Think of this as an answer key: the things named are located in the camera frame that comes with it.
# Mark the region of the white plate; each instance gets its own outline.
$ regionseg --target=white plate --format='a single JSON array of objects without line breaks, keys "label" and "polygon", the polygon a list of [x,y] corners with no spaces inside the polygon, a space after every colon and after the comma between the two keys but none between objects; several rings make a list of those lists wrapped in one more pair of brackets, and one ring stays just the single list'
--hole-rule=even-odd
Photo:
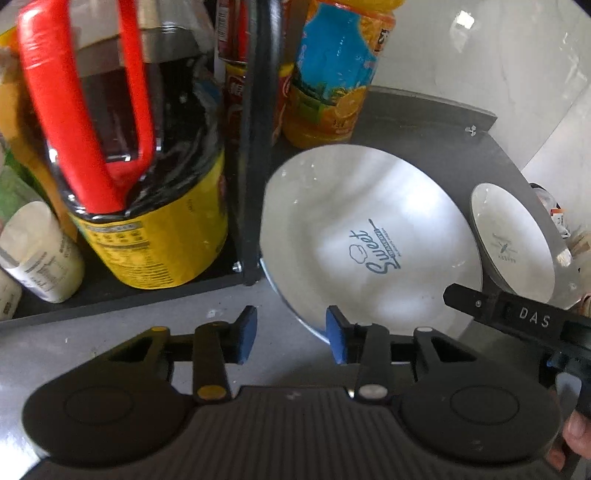
[{"label": "white plate", "polygon": [[476,186],[470,208],[479,240],[495,269],[493,280],[498,275],[517,295],[547,302],[554,292],[554,263],[529,211],[492,183]]},{"label": "white plate", "polygon": [[453,201],[411,164],[368,147],[319,147],[279,168],[261,250],[271,284],[323,339],[329,305],[352,323],[457,338],[470,317],[445,306],[443,292],[454,282],[482,288],[478,247]]}]

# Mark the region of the finger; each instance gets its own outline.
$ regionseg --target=finger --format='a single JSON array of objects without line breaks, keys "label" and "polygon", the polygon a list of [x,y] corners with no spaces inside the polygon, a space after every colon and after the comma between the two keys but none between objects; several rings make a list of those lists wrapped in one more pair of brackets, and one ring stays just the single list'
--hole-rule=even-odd
[{"label": "finger", "polygon": [[566,457],[562,450],[552,447],[550,451],[546,454],[546,461],[554,468],[556,468],[558,471],[561,471],[564,468]]},{"label": "finger", "polygon": [[591,421],[574,411],[564,424],[562,436],[574,453],[591,458]]}]

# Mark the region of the screw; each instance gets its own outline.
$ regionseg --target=screw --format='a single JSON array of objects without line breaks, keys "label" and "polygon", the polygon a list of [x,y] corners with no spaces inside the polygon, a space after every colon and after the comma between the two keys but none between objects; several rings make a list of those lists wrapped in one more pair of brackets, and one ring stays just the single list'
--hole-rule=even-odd
[{"label": "screw", "polygon": [[221,400],[227,394],[228,392],[221,385],[204,385],[197,390],[197,396],[206,401]]},{"label": "screw", "polygon": [[383,385],[367,384],[359,389],[359,395],[366,400],[381,400],[388,395],[388,389]]}]

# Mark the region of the orange juice bottle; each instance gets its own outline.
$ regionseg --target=orange juice bottle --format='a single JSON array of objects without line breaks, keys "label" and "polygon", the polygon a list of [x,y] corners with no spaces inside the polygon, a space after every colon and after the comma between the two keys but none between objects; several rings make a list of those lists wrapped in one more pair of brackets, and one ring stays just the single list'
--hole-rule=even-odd
[{"label": "orange juice bottle", "polygon": [[283,133],[296,147],[351,138],[377,59],[404,0],[311,0]]}]

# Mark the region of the white bottle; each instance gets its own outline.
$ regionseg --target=white bottle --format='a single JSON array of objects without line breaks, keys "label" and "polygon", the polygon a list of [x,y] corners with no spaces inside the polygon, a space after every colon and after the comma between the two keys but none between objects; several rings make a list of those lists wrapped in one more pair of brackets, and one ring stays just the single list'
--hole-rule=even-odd
[{"label": "white bottle", "polygon": [[49,206],[6,165],[0,170],[0,265],[52,303],[74,295],[84,276],[76,244]]}]

